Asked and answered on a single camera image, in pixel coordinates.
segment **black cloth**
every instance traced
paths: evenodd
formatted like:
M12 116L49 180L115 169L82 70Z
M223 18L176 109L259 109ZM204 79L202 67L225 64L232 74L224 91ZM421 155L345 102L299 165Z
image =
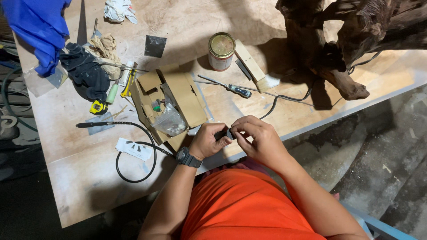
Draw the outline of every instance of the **black cloth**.
M107 99L106 92L110 87L108 74L98 63L93 62L95 57L86 52L82 46L76 43L68 43L65 48L69 53L61 51L59 59L73 81L77 85L88 88L86 94L89 99L105 101Z

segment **gold lid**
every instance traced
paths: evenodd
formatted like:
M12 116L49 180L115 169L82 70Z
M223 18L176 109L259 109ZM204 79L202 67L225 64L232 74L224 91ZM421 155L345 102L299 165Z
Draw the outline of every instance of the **gold lid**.
M214 34L209 40L209 50L218 57L227 57L234 53L236 42L225 32Z

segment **orange shirt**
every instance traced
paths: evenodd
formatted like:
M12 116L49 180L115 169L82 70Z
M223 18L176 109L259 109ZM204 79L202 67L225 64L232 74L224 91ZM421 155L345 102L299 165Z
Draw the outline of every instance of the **orange shirt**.
M191 193L181 239L324 239L269 176L227 169Z

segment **wristwatch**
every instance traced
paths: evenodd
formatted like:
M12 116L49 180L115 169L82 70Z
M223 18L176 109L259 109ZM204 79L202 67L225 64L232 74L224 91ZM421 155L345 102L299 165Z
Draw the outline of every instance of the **wristwatch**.
M190 154L188 147L186 147L186 146L182 147L178 151L178 154L176 155L176 160L178 160L178 162L180 164L187 165L189 167L195 167L195 168L199 168L203 162L203 161L199 161L195 157L193 157Z

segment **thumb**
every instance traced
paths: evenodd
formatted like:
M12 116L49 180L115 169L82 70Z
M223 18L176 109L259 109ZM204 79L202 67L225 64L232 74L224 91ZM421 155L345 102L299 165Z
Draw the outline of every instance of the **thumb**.
M229 137L224 136L221 139L219 139L217 142L215 142L215 148L221 149L229 144L231 144L233 140L231 140Z
M250 143L240 132L234 132L234 134L236 136L237 143L247 155L254 151L252 143Z

